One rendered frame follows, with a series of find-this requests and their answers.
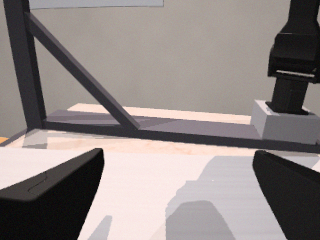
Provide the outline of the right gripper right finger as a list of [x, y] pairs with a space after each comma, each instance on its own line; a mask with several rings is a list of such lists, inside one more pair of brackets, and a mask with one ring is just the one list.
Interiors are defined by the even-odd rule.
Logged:
[[287, 240], [320, 240], [320, 172], [264, 150], [252, 167]]

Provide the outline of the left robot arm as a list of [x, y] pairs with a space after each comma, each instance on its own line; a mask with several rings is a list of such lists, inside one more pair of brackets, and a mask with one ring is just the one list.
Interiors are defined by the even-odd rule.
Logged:
[[308, 116], [302, 109], [308, 83], [320, 84], [319, 6], [320, 0], [291, 0], [288, 21], [275, 37], [267, 77], [276, 77], [276, 82], [272, 101], [265, 101], [275, 113]]

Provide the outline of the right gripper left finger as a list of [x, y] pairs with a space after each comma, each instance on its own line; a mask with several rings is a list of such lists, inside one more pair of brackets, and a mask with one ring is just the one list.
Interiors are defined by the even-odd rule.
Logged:
[[0, 240], [78, 240], [104, 165], [94, 148], [0, 189]]

